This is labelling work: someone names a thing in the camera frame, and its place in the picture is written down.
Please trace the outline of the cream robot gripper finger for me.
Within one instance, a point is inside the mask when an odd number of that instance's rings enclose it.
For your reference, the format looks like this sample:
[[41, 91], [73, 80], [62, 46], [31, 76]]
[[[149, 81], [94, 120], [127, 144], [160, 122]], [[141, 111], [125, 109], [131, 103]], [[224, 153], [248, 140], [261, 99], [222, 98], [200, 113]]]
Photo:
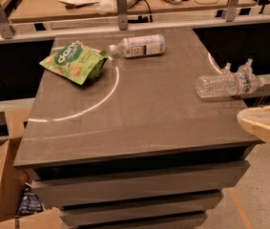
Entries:
[[270, 145], [270, 105], [244, 109], [237, 120], [243, 130]]

